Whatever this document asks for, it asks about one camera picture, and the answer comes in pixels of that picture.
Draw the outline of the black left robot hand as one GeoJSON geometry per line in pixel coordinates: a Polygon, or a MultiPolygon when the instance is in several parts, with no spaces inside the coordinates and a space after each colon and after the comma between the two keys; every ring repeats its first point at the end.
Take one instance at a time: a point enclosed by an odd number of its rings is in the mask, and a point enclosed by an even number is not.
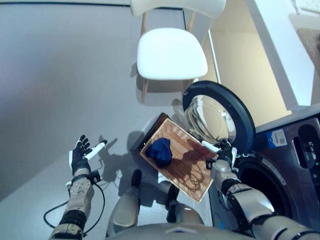
{"type": "Polygon", "coordinates": [[[89,161],[96,156],[106,145],[108,141],[103,139],[97,145],[90,148],[89,139],[83,134],[76,141],[75,146],[69,151],[69,167],[72,176],[89,175],[91,167],[89,161]]]}

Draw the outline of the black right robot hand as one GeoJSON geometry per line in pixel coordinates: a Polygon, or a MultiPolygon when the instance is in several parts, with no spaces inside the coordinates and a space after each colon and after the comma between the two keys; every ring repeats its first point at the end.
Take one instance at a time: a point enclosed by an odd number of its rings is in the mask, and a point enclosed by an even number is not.
{"type": "Polygon", "coordinates": [[[237,156],[237,149],[233,147],[228,140],[218,142],[216,144],[203,140],[201,144],[211,152],[217,154],[218,160],[224,160],[228,162],[231,168],[234,166],[237,156]]]}

